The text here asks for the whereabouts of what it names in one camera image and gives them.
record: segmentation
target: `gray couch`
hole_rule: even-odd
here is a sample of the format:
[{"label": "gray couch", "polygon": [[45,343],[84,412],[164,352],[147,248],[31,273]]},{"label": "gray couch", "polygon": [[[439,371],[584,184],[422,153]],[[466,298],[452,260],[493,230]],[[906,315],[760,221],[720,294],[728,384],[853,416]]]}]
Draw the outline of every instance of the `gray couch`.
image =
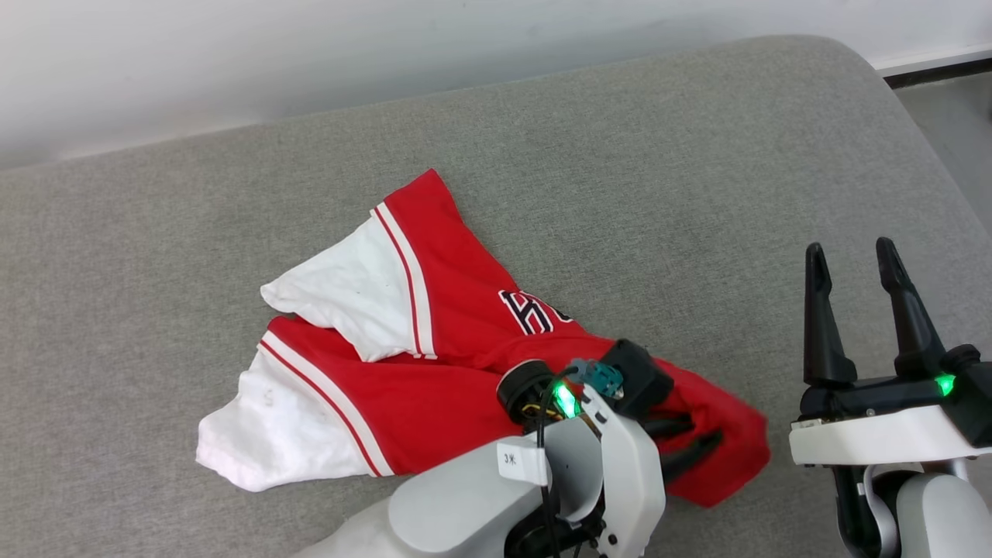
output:
[{"label": "gray couch", "polygon": [[[339,110],[0,174],[0,554],[272,556],[402,479],[249,493],[193,461],[273,312],[258,287],[428,167],[526,290],[767,414],[774,454],[649,556],[840,556],[792,464],[803,258],[847,353],[896,353],[892,236],[950,347],[992,350],[992,240],[899,101],[832,41],[779,37]],[[971,472],[988,498],[992,469]]]}]

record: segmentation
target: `floor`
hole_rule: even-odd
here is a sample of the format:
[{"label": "floor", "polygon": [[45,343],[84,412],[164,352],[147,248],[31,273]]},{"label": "floor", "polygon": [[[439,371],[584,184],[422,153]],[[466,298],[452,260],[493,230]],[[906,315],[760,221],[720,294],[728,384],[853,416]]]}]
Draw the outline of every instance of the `floor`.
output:
[{"label": "floor", "polygon": [[992,72],[895,93],[992,233]]}]

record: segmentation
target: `cable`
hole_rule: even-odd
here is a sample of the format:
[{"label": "cable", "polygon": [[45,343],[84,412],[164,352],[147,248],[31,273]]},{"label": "cable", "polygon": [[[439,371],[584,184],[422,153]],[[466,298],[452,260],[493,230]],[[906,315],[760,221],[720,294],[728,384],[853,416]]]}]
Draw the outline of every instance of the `cable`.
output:
[{"label": "cable", "polygon": [[[536,418],[540,416],[541,405],[537,403],[528,403],[521,407],[520,411],[531,418]],[[546,414],[557,420],[564,420],[564,417],[560,413],[554,411],[553,409],[547,409]]]},{"label": "cable", "polygon": [[[538,412],[539,449],[543,449],[545,446],[545,423],[548,422],[548,405],[552,401],[552,393],[555,391],[558,381],[561,380],[561,377],[567,371],[568,368],[555,374],[555,377],[552,378],[551,383],[545,388],[545,392],[541,397],[541,409]],[[552,511],[551,496],[548,494],[548,487],[541,487],[541,506],[545,511],[545,529],[548,531],[548,537],[551,538],[552,542],[552,557],[561,558],[561,551],[558,549],[558,538],[555,537],[555,513]]]}]

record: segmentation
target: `basketball jersey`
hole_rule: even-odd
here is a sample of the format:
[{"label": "basketball jersey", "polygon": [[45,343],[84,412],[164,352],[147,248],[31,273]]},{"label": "basketball jersey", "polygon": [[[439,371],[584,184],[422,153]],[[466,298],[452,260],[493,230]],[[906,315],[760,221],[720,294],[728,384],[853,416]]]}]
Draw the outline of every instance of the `basketball jersey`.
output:
[{"label": "basketball jersey", "polygon": [[[199,425],[196,458],[249,490],[351,475],[419,473],[520,433],[496,397],[525,360],[551,369],[613,345],[522,291],[462,222],[433,170],[352,234],[262,287],[275,310],[238,395]],[[765,418],[699,376],[658,411],[688,413],[671,451],[720,430],[719,447],[666,490],[715,505],[769,460]]]}]

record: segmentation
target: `baseboard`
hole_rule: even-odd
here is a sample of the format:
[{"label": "baseboard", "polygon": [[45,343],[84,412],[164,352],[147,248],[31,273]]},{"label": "baseboard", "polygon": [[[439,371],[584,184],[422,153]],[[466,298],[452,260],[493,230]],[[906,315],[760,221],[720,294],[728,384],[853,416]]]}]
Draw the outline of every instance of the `baseboard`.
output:
[{"label": "baseboard", "polygon": [[992,59],[978,60],[974,62],[963,62],[952,66],[941,66],[929,70],[917,70],[909,73],[899,73],[884,77],[886,83],[893,89],[920,85],[921,83],[932,83],[934,81],[944,81],[954,77],[965,77],[977,73],[992,72]]},{"label": "baseboard", "polygon": [[890,59],[872,64],[881,77],[992,59],[992,43]]}]

